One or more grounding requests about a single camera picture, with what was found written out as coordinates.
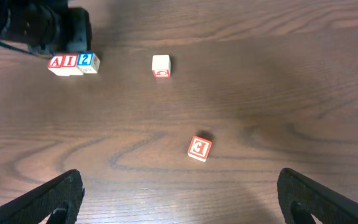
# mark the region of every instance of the tabletop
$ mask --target tabletop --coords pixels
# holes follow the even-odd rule
[[[70,5],[99,74],[0,49],[0,205],[78,169],[78,223],[284,223],[284,167],[358,202],[358,0]],[[206,162],[187,155],[200,131]]]

